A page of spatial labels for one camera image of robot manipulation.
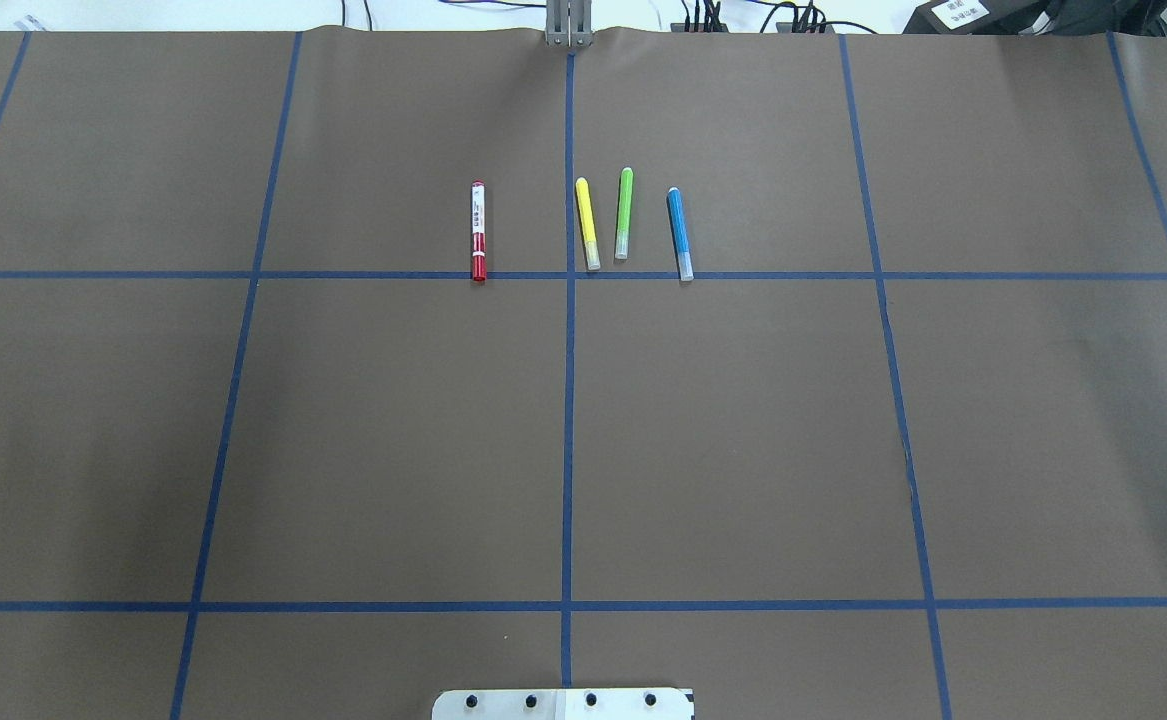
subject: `white bracket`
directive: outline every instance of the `white bracket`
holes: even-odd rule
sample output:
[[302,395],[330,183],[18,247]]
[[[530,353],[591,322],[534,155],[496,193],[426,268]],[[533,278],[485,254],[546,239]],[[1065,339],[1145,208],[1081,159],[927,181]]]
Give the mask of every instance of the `white bracket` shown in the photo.
[[592,0],[546,0],[548,46],[592,46]]
[[432,720],[694,720],[694,691],[447,691],[433,702]]

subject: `green marker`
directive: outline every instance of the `green marker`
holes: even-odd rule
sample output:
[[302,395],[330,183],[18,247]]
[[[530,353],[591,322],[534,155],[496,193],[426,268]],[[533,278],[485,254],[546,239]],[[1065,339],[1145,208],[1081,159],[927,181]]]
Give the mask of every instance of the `green marker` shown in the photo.
[[633,168],[619,176],[619,231],[614,236],[614,259],[628,259],[628,228],[633,224]]

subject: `white sticker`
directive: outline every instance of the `white sticker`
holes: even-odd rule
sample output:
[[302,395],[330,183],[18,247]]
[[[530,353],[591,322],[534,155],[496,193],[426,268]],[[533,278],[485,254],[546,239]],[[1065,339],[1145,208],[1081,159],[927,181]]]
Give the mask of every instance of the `white sticker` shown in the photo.
[[935,18],[948,26],[948,29],[957,29],[991,14],[979,0],[948,0],[946,4],[935,5],[930,9],[934,11]]

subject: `gray metal hinge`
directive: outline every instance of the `gray metal hinge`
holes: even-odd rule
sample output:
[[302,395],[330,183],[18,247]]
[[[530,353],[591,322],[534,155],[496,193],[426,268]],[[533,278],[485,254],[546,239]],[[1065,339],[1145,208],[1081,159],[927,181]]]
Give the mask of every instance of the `gray metal hinge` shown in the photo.
[[548,46],[592,46],[592,0],[546,0]]

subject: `white marker label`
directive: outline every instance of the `white marker label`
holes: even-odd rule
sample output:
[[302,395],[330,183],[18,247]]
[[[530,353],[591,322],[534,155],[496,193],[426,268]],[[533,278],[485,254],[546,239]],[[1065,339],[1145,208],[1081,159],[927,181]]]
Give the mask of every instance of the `white marker label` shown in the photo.
[[930,9],[936,18],[943,20],[948,29],[957,29],[991,14],[979,0],[948,0],[946,4],[935,5]]
[[471,187],[471,231],[485,232],[485,186]]

